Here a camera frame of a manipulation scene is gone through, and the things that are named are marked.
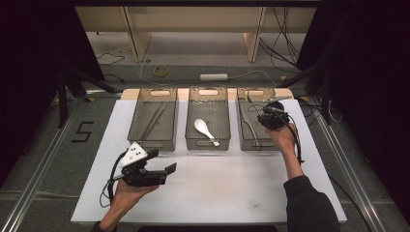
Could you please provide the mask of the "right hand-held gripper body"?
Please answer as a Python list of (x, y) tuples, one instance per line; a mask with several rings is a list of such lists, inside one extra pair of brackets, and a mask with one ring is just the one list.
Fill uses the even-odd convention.
[(278, 130), (289, 124), (289, 114), (284, 110), (282, 100), (286, 97), (271, 98), (266, 105), (259, 104), (256, 109), (257, 120), (266, 129)]

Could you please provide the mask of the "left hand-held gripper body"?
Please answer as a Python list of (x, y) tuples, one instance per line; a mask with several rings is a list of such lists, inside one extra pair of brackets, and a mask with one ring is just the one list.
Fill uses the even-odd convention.
[(167, 174), (164, 170), (149, 171), (147, 153), (137, 142), (133, 142), (129, 150), (120, 160), (122, 179), (129, 186), (136, 188), (164, 185)]

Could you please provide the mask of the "silver metal fork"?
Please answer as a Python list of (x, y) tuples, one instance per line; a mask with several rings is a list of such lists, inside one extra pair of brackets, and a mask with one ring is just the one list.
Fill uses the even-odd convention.
[(261, 150), (260, 143), (259, 143), (259, 141), (258, 141), (257, 134), (256, 134), (256, 132), (255, 132), (253, 126), (252, 126), (251, 123), (249, 122), (249, 119), (243, 119), (243, 121), (244, 121), (244, 122), (248, 125), (248, 127), (249, 127), (249, 130), (250, 130), (250, 132), (251, 132), (251, 134), (252, 134), (252, 136), (253, 136), (253, 140), (254, 140), (254, 144), (255, 144), (256, 150), (260, 151), (260, 150)]

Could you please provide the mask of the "smoky clear plastic bin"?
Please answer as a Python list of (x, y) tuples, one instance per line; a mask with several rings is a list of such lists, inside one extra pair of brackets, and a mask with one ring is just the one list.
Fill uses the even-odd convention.
[[(212, 138), (195, 128), (198, 119), (205, 122)], [(189, 150), (228, 150), (231, 132), (226, 88), (190, 87), (185, 138)]]
[(267, 100), (271, 98), (276, 98), (274, 88), (239, 88), (237, 90), (239, 138), (242, 151), (258, 151), (256, 150), (249, 127), (243, 119), (249, 119), (249, 122), (253, 126), (260, 143), (260, 151), (274, 151), (278, 149), (278, 146), (273, 142), (270, 135), (265, 132), (266, 128), (257, 120), (256, 109), (259, 104), (266, 105)]
[(141, 89), (132, 115), (129, 142), (136, 142), (146, 151), (174, 151), (177, 115), (176, 88)]

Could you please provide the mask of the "dark metal chopstick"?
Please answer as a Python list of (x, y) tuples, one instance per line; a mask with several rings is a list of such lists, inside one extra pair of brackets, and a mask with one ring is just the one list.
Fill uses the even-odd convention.
[(149, 130), (149, 128), (152, 126), (152, 124), (154, 123), (155, 118), (157, 117), (160, 109), (161, 109), (162, 103), (160, 103), (160, 105), (158, 106), (158, 108), (156, 109), (156, 111), (153, 113), (152, 118), (150, 119), (150, 121), (148, 122), (146, 128), (144, 129), (143, 133), (141, 134), (139, 140), (144, 140), (147, 131)]
[(152, 126), (149, 128), (149, 130), (146, 133), (145, 139), (149, 136), (149, 134), (151, 133), (151, 131), (153, 130), (153, 128), (156, 126), (156, 123), (160, 120), (160, 117), (162, 116), (162, 114), (164, 113), (164, 111), (167, 109), (168, 107), (168, 102), (163, 102), (161, 109), (157, 115), (157, 117), (154, 120), (154, 123), (152, 124)]

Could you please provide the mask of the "white ceramic soup spoon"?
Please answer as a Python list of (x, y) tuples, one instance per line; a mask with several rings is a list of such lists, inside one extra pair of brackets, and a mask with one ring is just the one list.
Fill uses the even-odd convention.
[(219, 147), (220, 143), (212, 136), (212, 134), (209, 132), (208, 126), (205, 123), (204, 120), (202, 119), (196, 119), (194, 121), (194, 127), (201, 133), (205, 134), (211, 141), (212, 143), (216, 146)]

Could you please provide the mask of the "person's right hand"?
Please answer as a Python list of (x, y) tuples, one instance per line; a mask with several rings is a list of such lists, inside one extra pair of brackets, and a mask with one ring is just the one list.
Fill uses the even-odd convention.
[(296, 139), (294, 135), (297, 131), (293, 124), (284, 126), (280, 130), (265, 129), (265, 132), (271, 136), (273, 142), (284, 155), (295, 155)]

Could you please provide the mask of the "person's left hand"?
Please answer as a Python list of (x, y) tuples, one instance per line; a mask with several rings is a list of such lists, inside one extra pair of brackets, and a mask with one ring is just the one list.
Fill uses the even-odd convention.
[(143, 196), (158, 188), (159, 186), (136, 188), (120, 180), (109, 212), (117, 217), (123, 217)]

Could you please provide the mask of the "white table mat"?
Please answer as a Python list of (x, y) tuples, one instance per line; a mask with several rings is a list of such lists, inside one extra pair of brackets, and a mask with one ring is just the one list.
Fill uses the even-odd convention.
[[(101, 219), (103, 186), (113, 163), (129, 148), (127, 139), (134, 101), (115, 103), (72, 220), (87, 224)], [(137, 225), (273, 224), (286, 221), (287, 180), (280, 152), (244, 152), (240, 148), (236, 103), (229, 104), (231, 139), (226, 151), (190, 151), (185, 129), (188, 104), (179, 104), (176, 149), (148, 162), (148, 169), (176, 164), (166, 183), (144, 196), (123, 218)]]

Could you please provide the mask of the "black metal stand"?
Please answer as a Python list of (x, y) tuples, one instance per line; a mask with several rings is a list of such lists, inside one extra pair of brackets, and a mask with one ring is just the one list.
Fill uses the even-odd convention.
[(320, 62), (316, 62), (311, 67), (307, 68), (303, 72), (295, 75), (290, 80), (285, 81), (280, 84), (279, 88), (290, 87), (305, 78), (308, 79), (307, 85), (305, 87), (305, 92), (307, 94), (320, 94), (321, 95), (321, 109), (322, 116), (325, 122), (330, 125), (330, 113), (329, 113), (329, 100), (330, 100), (330, 69)]
[(101, 88), (110, 94), (119, 93), (119, 90), (101, 82), (92, 75), (75, 68), (67, 68), (62, 70), (57, 76), (58, 100), (60, 110), (59, 128), (62, 128), (69, 117), (68, 99), (66, 90), (69, 90), (75, 98), (85, 99), (87, 92), (81, 81), (85, 80), (91, 84)]

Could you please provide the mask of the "white power strip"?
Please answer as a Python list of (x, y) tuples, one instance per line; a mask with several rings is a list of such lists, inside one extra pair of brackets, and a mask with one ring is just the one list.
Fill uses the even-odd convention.
[(224, 81), (228, 79), (228, 75), (226, 73), (201, 74), (199, 77), (201, 81)]

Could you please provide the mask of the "dark curtain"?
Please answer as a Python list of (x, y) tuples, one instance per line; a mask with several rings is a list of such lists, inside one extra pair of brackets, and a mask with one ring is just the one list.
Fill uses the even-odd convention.
[(70, 0), (0, 0), (0, 186), (72, 69), (103, 79)]
[(410, 0), (320, 0), (298, 66), (329, 42), (330, 96), (410, 224)]

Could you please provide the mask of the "beige wooden shelf unit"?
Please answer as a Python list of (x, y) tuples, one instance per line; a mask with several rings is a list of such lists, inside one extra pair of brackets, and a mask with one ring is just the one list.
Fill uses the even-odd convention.
[(256, 60), (260, 35), (277, 33), (285, 20), (291, 34), (308, 31), (314, 7), (77, 7), (87, 32), (126, 32), (136, 61), (154, 32), (241, 33), (248, 60)]

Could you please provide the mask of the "aluminium floor rail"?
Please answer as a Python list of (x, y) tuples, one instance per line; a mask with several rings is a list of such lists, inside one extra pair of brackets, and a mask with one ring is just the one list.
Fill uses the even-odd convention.
[(371, 202), (358, 174), (348, 160), (335, 131), (331, 124), (328, 125), (325, 122), (322, 116), (321, 106), (319, 106), (319, 101), (317, 98), (309, 99), (309, 101), (313, 104), (312, 113), (315, 116), (314, 121), (318, 123), (326, 137), (351, 193), (348, 193), (342, 188), (333, 177), (331, 177), (331, 181), (339, 186), (344, 194), (351, 200), (352, 204), (364, 220), (368, 232), (387, 232), (376, 207)]
[(50, 141), (41, 161), (37, 165), (33, 175), (29, 179), (26, 187), (19, 194), (15, 205), (7, 216), (5, 223), (0, 227), (1, 232), (16, 232), (23, 221), (28, 209), (35, 198), (35, 195), (46, 176), (46, 173), (52, 164), (61, 144), (70, 128), (76, 111), (81, 106), (82, 99), (74, 99), (69, 108), (69, 113), (65, 122), (56, 129), (52, 140)]

